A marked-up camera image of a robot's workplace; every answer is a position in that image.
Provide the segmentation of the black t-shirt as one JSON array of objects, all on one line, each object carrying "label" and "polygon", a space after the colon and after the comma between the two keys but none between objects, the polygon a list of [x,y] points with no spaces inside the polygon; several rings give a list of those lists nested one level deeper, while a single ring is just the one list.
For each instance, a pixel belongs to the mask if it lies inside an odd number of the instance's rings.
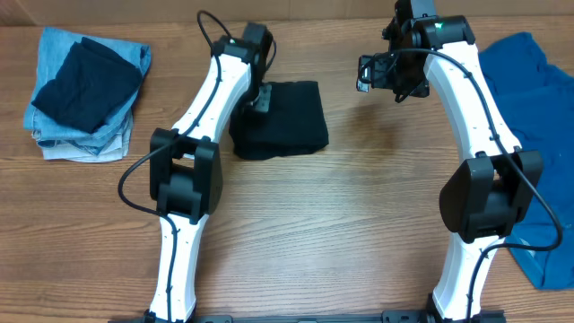
[{"label": "black t-shirt", "polygon": [[318,83],[270,83],[267,112],[246,106],[232,115],[233,152],[244,160],[312,154],[329,144]]}]

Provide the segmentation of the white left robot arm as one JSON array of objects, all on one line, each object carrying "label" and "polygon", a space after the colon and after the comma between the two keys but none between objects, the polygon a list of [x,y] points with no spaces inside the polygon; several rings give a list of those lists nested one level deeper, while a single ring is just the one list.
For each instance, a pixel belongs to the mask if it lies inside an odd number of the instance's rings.
[{"label": "white left robot arm", "polygon": [[213,43],[209,71],[172,129],[150,142],[150,195],[161,223],[161,257],[147,322],[190,322],[196,309],[201,236],[222,196],[219,142],[232,113],[257,102],[274,44],[263,24],[250,22],[240,38]]}]

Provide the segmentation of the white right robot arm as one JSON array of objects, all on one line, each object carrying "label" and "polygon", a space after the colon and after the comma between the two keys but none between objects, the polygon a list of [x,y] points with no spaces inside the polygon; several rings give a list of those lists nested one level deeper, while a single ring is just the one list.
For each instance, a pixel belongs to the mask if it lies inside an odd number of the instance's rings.
[{"label": "white right robot arm", "polygon": [[526,216],[543,170],[523,150],[491,95],[475,36],[462,16],[441,17],[432,1],[398,1],[382,31],[386,53],[359,59],[360,92],[389,89],[396,102],[436,90],[457,143],[459,166],[439,193],[450,232],[441,278],[423,310],[386,310],[385,322],[503,322],[480,299],[495,246]]}]

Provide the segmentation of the blue t-shirt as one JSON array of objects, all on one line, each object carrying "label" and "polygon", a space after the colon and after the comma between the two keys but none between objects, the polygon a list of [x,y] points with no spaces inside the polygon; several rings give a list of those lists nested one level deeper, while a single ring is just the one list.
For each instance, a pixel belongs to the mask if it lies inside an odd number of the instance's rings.
[{"label": "blue t-shirt", "polygon": [[479,56],[500,114],[527,150],[537,150],[544,171],[537,189],[563,228],[563,241],[549,252],[511,249],[534,287],[573,286],[573,78],[548,63],[529,32],[501,39]]}]

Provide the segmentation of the folded light blue jeans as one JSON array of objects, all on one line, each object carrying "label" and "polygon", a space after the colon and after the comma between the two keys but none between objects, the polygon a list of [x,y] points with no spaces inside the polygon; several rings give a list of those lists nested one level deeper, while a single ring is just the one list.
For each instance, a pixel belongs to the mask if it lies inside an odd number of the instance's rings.
[{"label": "folded light blue jeans", "polygon": [[[54,79],[71,46],[79,43],[82,34],[46,27],[39,40],[36,84],[31,97]],[[93,133],[58,124],[29,104],[23,116],[23,128],[31,132],[46,160],[64,159],[74,162],[113,162],[125,157],[134,127],[132,107],[134,93],[123,105],[113,109],[103,125]]]}]

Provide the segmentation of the folded dark navy garment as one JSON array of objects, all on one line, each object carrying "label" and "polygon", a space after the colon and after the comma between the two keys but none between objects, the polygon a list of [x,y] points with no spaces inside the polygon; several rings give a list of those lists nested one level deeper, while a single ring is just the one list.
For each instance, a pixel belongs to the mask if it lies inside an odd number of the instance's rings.
[{"label": "folded dark navy garment", "polygon": [[58,124],[91,134],[142,82],[139,68],[83,37],[70,47],[56,77],[40,88],[31,104]]}]

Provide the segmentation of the cardboard back panel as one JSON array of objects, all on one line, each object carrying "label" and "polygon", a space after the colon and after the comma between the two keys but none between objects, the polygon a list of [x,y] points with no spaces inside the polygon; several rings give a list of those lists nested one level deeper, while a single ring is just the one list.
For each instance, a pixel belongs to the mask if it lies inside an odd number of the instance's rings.
[{"label": "cardboard back panel", "polygon": [[[204,9],[224,21],[390,17],[393,0],[1,0],[3,26],[191,22]],[[573,0],[437,0],[438,13],[571,15]]]}]

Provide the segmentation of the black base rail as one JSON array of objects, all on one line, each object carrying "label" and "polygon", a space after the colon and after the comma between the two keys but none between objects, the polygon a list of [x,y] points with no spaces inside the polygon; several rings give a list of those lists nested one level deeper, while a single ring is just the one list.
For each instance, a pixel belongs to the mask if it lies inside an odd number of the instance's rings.
[{"label": "black base rail", "polygon": [[[167,322],[156,319],[151,314],[137,319],[111,320],[113,323],[152,323]],[[198,316],[187,322],[194,323],[423,323],[423,322],[465,322],[464,320],[439,320],[432,317],[425,310],[385,310],[381,314],[370,315],[320,315],[320,316],[274,316],[233,318],[229,315]],[[472,318],[471,322],[506,323],[502,311],[490,311]]]}]

